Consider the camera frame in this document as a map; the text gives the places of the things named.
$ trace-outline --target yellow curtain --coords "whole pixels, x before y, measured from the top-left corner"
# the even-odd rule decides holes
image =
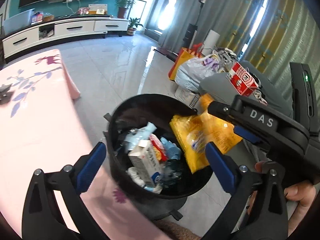
[[[264,0],[243,0],[231,28],[225,37],[220,37],[217,46],[239,54],[247,42],[251,28]]]
[[[308,64],[320,110],[320,30],[303,0],[269,0],[243,59],[250,61],[292,103],[290,62]]]

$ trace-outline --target drawer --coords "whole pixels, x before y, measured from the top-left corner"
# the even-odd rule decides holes
[[[105,31],[126,31],[128,29],[129,22],[126,21],[96,21],[94,25],[95,32],[105,32]]]
[[[15,50],[20,51],[26,49],[30,44],[39,41],[39,28],[33,28],[23,33],[17,34],[3,41],[4,55]]]
[[[54,25],[54,36],[77,36],[93,32],[94,21],[77,21]]]

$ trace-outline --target brown flower pot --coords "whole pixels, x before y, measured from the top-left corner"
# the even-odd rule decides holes
[[[128,29],[128,30],[127,30],[127,35],[129,35],[129,36],[134,36],[135,33],[136,33],[136,30],[137,30],[137,29],[134,29],[134,28]]]
[[[118,18],[124,19],[126,12],[127,8],[119,7]]]

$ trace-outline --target teal wall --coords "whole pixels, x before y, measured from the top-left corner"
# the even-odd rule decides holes
[[[11,0],[9,6],[9,17],[12,17],[20,12],[35,8],[36,11],[42,11],[53,14],[55,17],[72,14],[71,10],[67,8],[67,5],[62,2],[48,3],[48,1],[41,1],[33,3],[22,8],[19,8],[20,0]],[[81,7],[87,7],[90,3],[102,3],[108,4],[108,14],[117,15],[118,8],[116,6],[116,0],[81,0]],[[69,7],[73,9],[74,12],[79,7],[78,1],[73,1],[69,3]]]

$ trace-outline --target white paper roll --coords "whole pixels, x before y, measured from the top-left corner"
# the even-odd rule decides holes
[[[219,38],[219,33],[210,30],[208,36],[204,40],[204,49],[202,51],[202,54],[205,56],[209,55],[212,52],[214,46],[217,44]]]

